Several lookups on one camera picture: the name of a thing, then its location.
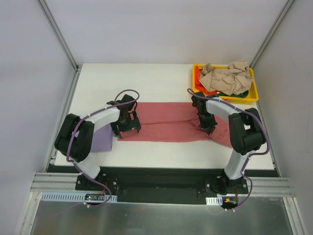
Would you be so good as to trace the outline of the pink red t shirt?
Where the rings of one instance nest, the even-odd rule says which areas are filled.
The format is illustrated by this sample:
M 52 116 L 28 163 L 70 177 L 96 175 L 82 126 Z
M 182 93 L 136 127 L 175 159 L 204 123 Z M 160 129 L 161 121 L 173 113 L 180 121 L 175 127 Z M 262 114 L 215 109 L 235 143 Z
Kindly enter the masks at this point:
M 190 102 L 140 102 L 137 116 L 141 130 L 122 133 L 119 141 L 193 142 L 213 141 L 231 147 L 228 123 L 216 116 L 213 133 L 201 130 L 198 110 Z

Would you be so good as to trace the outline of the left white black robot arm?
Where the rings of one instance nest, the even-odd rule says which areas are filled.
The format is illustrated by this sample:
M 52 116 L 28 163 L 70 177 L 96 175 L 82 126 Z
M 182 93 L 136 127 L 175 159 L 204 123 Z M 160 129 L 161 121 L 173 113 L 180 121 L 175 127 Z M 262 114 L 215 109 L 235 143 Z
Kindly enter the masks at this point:
M 112 148 L 112 138 L 122 137 L 122 133 L 136 130 L 141 125 L 136 113 L 138 97 L 125 94 L 121 100 L 112 101 L 85 117 L 68 114 L 54 142 L 54 148 L 66 156 L 66 160 L 78 167 L 87 177 L 86 184 L 92 190 L 103 186 L 99 176 L 100 166 L 90 156 L 94 138 L 104 138 L 107 150 Z

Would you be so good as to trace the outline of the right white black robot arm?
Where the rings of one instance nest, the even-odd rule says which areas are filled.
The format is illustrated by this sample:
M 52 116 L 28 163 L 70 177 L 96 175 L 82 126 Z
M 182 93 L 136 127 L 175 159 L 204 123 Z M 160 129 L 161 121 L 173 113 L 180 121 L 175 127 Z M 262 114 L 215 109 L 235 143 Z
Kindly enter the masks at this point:
M 217 126 L 216 116 L 228 123 L 232 153 L 221 176 L 210 184 L 210 189 L 221 195 L 233 192 L 243 183 L 245 168 L 254 155 L 269 152 L 269 139 L 255 108 L 242 110 L 218 95 L 205 96 L 202 92 L 191 94 L 192 106 L 198 112 L 201 130 L 212 134 Z

